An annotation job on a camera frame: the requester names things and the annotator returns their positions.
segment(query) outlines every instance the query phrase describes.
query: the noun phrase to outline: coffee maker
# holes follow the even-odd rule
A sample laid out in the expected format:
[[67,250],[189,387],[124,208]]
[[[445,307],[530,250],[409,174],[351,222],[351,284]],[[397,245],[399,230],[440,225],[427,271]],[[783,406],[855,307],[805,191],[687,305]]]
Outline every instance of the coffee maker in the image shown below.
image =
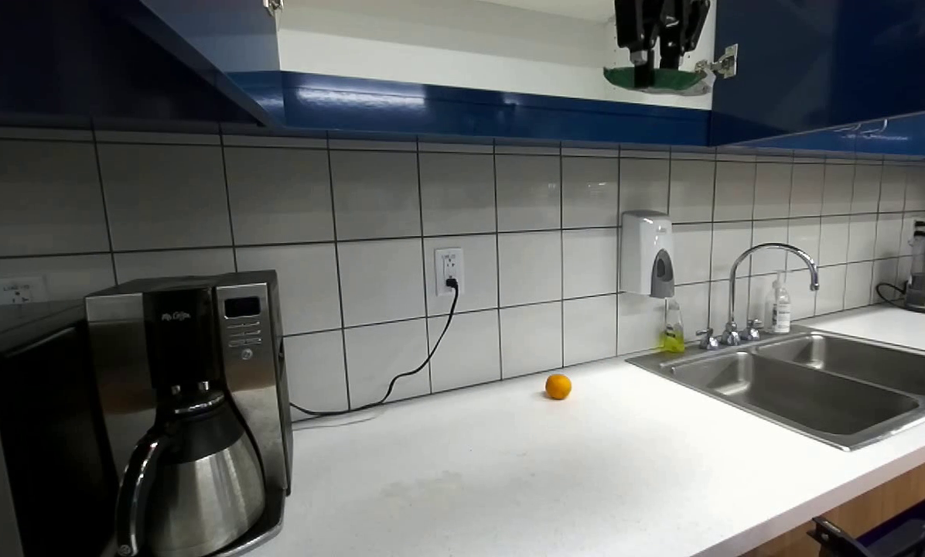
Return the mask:
[[283,527],[291,420],[276,273],[128,283],[86,296],[121,476],[114,550],[238,554]]

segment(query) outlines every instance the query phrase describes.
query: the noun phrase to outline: stainless steel sink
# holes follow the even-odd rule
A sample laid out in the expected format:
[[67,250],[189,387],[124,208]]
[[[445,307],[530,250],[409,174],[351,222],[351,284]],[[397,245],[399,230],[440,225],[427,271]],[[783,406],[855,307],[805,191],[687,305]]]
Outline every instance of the stainless steel sink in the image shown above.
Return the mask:
[[841,450],[925,418],[922,352],[816,330],[648,368]]

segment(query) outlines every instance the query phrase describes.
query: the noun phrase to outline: carafe handle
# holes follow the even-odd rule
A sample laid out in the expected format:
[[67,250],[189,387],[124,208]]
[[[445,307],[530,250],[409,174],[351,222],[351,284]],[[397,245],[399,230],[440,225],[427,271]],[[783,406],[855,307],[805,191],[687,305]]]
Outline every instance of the carafe handle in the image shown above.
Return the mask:
[[118,491],[118,557],[140,557],[141,554],[141,528],[145,512],[154,486],[154,472],[162,454],[172,447],[172,424],[153,428],[140,447],[134,450]]

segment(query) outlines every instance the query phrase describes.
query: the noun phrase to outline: white countertop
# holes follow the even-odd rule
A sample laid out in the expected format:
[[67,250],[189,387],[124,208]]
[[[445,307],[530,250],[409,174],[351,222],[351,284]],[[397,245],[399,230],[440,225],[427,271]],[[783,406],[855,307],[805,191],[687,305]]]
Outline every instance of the white countertop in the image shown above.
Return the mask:
[[[925,316],[819,329],[925,349]],[[258,557],[741,554],[925,460],[925,420],[840,452],[627,363],[294,429],[294,496]]]

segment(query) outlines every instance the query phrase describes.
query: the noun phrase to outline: tiled wall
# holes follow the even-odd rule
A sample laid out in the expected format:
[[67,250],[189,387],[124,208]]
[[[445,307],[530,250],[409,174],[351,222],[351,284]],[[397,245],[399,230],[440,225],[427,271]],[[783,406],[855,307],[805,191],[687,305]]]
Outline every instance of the tiled wall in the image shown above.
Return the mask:
[[925,160],[0,129],[0,305],[66,299],[124,278],[280,271],[291,392],[311,408],[377,398],[419,365],[450,299],[433,250],[464,247],[456,329],[397,398],[653,349],[660,305],[617,287],[617,214],[669,211],[687,330],[872,305],[909,271]]

